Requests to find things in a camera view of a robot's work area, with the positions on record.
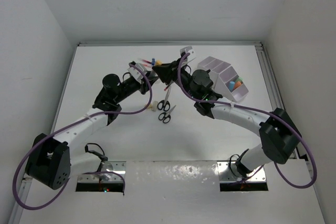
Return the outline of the yellow highlighter cap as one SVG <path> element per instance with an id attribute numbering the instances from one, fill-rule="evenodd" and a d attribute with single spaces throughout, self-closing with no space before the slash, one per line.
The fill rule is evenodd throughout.
<path id="1" fill-rule="evenodd" d="M 161 64 L 162 64 L 162 62 L 159 61 L 159 60 L 157 60 L 157 61 L 155 62 L 155 66 L 160 66 Z"/>

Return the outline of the blue highlighter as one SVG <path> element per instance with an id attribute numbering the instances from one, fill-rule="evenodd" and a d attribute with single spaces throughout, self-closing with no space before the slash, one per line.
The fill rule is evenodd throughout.
<path id="1" fill-rule="evenodd" d="M 234 82 L 234 81 L 231 81 L 231 82 L 229 83 L 229 85 L 228 85 L 228 89 L 229 89 L 230 92 L 233 91 L 233 87 L 234 87 L 234 85 L 235 85 L 235 82 Z"/>

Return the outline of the orange highlighter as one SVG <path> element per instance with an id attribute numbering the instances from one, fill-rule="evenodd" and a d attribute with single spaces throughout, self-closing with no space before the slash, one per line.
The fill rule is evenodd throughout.
<path id="1" fill-rule="evenodd" d="M 242 85 L 241 82 L 236 82 L 234 87 L 233 87 L 233 91 L 236 90 L 238 87 L 240 87 Z"/>

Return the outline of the green highlighter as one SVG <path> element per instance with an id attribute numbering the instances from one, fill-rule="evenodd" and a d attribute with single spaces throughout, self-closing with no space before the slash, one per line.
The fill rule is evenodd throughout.
<path id="1" fill-rule="evenodd" d="M 236 80 L 235 80 L 235 82 L 242 82 L 243 81 L 243 79 L 241 78 L 241 77 L 238 77 Z"/>

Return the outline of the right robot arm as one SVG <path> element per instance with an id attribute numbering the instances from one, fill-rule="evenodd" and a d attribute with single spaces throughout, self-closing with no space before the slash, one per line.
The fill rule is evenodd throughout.
<path id="1" fill-rule="evenodd" d="M 213 91 L 213 82 L 207 70 L 195 70 L 189 74 L 178 66 L 178 61 L 174 61 L 155 66 L 153 70 L 163 83 L 174 82 L 196 99 L 194 106 L 201 115 L 230 122 L 260 137 L 259 145 L 245 150 L 229 166 L 234 177 L 246 178 L 253 170 L 270 162 L 287 162 L 299 143 L 300 134 L 293 134 L 288 129 L 296 126 L 285 110 L 277 108 L 270 114 L 263 114 L 231 105 L 221 94 Z"/>

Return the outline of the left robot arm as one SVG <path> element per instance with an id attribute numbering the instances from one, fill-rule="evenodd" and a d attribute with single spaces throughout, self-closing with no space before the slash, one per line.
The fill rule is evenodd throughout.
<path id="1" fill-rule="evenodd" d="M 40 134 L 35 138 L 25 172 L 49 188 L 59 189 L 70 177 L 96 172 L 107 157 L 88 149 L 74 156 L 74 150 L 96 131 L 111 124 L 121 112 L 120 102 L 140 91 L 146 94 L 149 86 L 158 79 L 149 71 L 146 80 L 130 76 L 120 81 L 116 74 L 108 74 L 102 79 L 103 88 L 96 97 L 88 114 L 64 130 L 59 130 L 51 138 Z"/>

